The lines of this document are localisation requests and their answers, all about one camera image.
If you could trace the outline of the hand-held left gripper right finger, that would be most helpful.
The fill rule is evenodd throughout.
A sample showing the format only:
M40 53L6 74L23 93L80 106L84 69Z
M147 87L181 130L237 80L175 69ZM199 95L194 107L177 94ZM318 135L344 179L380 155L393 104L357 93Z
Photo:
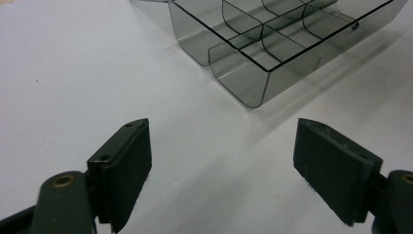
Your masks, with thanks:
M345 224L366 219L371 180L383 160L314 120L298 120L293 166Z

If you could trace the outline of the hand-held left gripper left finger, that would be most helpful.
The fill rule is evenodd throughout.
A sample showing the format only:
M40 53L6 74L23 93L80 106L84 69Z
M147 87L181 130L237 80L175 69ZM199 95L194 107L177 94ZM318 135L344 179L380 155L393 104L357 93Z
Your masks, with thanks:
M87 164L93 214L100 223L108 223L113 233L119 233L152 168L149 120L123 125Z

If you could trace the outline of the clear grey compartment box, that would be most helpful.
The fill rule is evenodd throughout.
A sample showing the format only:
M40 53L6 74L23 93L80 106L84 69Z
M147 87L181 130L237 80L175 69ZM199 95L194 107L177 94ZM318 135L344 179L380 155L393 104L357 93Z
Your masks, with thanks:
M408 0L131 0L169 8L174 37L257 108L393 21Z

